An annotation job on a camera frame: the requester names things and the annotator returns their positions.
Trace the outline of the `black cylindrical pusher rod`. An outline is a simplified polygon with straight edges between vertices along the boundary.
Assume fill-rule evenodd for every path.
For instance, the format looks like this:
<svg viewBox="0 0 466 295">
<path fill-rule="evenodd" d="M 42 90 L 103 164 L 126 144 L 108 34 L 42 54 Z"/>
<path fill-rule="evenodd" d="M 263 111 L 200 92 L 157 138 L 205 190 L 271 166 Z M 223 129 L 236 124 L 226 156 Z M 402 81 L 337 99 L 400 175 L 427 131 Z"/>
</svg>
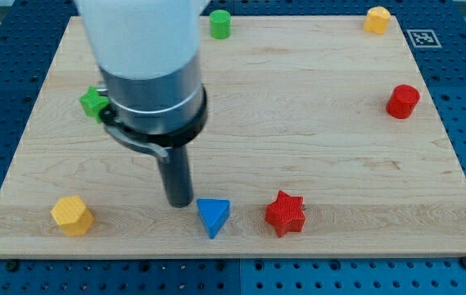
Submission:
<svg viewBox="0 0 466 295">
<path fill-rule="evenodd" d="M 193 200 L 191 171 L 185 146 L 169 147 L 157 159 L 168 203 L 172 207 L 188 206 Z"/>
</svg>

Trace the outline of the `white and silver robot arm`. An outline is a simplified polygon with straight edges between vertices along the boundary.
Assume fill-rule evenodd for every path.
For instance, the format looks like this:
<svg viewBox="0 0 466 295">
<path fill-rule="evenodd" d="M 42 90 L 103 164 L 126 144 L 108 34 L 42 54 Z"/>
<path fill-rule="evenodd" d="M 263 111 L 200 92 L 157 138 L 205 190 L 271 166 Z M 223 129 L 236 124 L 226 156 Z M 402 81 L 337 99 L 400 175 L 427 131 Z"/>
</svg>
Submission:
<svg viewBox="0 0 466 295">
<path fill-rule="evenodd" d="M 119 144 L 154 156 L 172 207 L 192 202 L 186 146 L 207 119 L 199 16 L 206 1 L 75 0 L 102 74 L 100 112 Z"/>
</svg>

